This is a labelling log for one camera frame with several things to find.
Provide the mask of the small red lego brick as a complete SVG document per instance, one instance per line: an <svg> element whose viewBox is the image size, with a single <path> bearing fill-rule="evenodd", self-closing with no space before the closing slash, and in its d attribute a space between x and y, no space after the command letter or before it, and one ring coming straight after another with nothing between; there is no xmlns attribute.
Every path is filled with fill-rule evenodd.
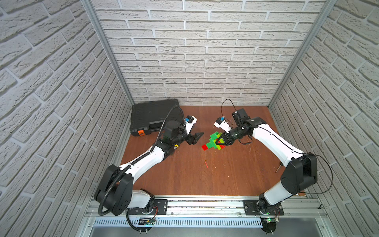
<svg viewBox="0 0 379 237"><path fill-rule="evenodd" d="M207 146L206 144L204 144L204 145L201 146L201 147L202 147L202 149L203 149L204 151L208 150L208 146Z"/></svg>

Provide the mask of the green 2x4 lego brick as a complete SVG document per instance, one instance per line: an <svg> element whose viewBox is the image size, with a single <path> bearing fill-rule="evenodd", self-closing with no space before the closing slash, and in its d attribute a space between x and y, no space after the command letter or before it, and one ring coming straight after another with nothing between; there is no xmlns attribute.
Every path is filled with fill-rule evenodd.
<svg viewBox="0 0 379 237"><path fill-rule="evenodd" d="M216 143L216 140L217 140L218 138L219 138L219 137L216 137L216 136L215 136L215 133L213 133L213 134L210 135L210 139L209 139L209 141L214 141L214 142Z"/></svg>

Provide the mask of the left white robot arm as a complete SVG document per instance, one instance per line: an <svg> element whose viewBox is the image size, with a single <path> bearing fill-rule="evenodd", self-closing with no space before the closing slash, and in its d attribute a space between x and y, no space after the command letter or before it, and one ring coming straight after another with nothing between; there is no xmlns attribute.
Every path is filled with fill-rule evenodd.
<svg viewBox="0 0 379 237"><path fill-rule="evenodd" d="M196 122L194 116L187 116L183 122L165 122L156 143L149 150L126 164L109 166L94 194L94 199L99 203L98 214L104 216L112 213L118 216L133 208L150 214L155 196L143 189L134 190L134 183L150 168L172 155L181 143L196 144L204 134L191 134Z"/></svg>

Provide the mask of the small dark green lego brick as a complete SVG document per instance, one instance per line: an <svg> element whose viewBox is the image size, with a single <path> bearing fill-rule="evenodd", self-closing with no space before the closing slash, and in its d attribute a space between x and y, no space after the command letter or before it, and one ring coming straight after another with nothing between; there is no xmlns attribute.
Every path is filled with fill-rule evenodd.
<svg viewBox="0 0 379 237"><path fill-rule="evenodd" d="M211 149L211 148L216 149L216 148L217 148L217 145L215 144L214 141L210 141L210 142L208 142L208 143L206 144L206 146L207 146L208 149Z"/></svg>

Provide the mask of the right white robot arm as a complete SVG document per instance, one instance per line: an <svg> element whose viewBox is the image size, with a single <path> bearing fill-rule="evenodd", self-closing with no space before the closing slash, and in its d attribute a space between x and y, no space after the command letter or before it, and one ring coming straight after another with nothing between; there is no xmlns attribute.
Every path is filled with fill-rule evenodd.
<svg viewBox="0 0 379 237"><path fill-rule="evenodd" d="M317 182L317 158L305 153L279 136L260 117L251 118L244 109L232 113L236 123L231 128L224 117L217 118L214 125L224 133L216 140L220 146L230 146L245 136L253 137L264 144L285 167L280 181L259 196L257 205L261 211L298 194Z"/></svg>

